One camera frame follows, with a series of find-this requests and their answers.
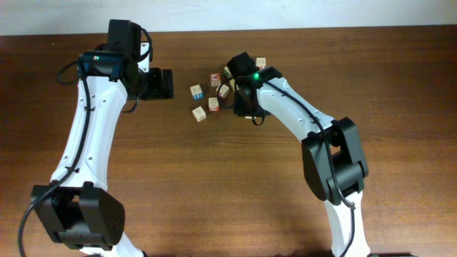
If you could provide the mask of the red sided wooden block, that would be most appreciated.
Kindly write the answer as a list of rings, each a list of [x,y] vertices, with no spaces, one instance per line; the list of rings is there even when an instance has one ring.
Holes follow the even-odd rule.
[[[208,98],[208,108],[211,112],[220,111],[219,101],[216,97]]]

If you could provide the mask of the plain Y wooden block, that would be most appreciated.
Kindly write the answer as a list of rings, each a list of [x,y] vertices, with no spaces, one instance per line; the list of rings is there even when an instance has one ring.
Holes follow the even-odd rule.
[[[197,122],[203,121],[206,118],[206,112],[201,106],[193,109],[192,114]]]

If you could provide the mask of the yellow framed I block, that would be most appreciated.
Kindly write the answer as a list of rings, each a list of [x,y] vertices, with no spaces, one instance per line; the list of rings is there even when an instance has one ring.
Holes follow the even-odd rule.
[[[230,87],[231,87],[231,89],[232,89],[233,91],[239,90],[239,87],[236,85],[236,82],[235,82],[234,79],[231,79],[231,80],[229,81],[229,85],[230,85]]]

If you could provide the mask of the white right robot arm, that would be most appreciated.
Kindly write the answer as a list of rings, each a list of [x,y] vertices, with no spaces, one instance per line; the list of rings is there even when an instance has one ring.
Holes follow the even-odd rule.
[[[304,178],[326,208],[332,254],[370,256],[361,215],[368,165],[355,123],[319,111],[280,71],[260,69],[246,52],[226,66],[235,81],[233,112],[252,119],[273,115],[300,141]]]

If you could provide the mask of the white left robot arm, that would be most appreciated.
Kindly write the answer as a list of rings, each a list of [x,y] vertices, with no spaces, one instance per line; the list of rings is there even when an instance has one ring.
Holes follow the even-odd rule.
[[[125,233],[123,204],[108,192],[108,162],[127,101],[171,99],[172,72],[150,67],[152,40],[129,20],[109,22],[106,43],[81,54],[78,103],[63,156],[48,185],[32,189],[35,213],[54,243],[88,256],[143,256]]]

